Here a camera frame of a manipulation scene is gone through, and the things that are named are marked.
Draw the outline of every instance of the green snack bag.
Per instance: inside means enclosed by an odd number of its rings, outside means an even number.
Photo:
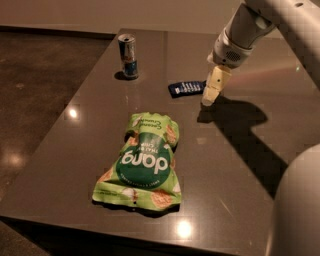
[[[181,202],[173,149],[178,124],[166,115],[133,114],[118,160],[97,181],[96,202],[163,211]]]

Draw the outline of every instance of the dark table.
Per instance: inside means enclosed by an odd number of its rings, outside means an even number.
[[[124,32],[136,35],[140,77],[119,79],[115,37],[1,202],[1,220],[53,253],[264,255],[281,176],[319,143],[313,82],[284,40],[264,38],[204,108],[201,95],[172,99],[167,86],[206,79],[217,35]],[[177,212],[145,216],[91,201],[136,112],[180,126]]]

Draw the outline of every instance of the floor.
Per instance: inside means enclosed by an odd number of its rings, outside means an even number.
[[[0,32],[0,202],[108,39]],[[0,222],[0,255],[48,255]]]

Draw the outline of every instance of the soda can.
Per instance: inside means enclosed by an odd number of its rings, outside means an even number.
[[[118,37],[118,43],[124,76],[129,80],[138,78],[136,38],[131,34],[122,34]]]

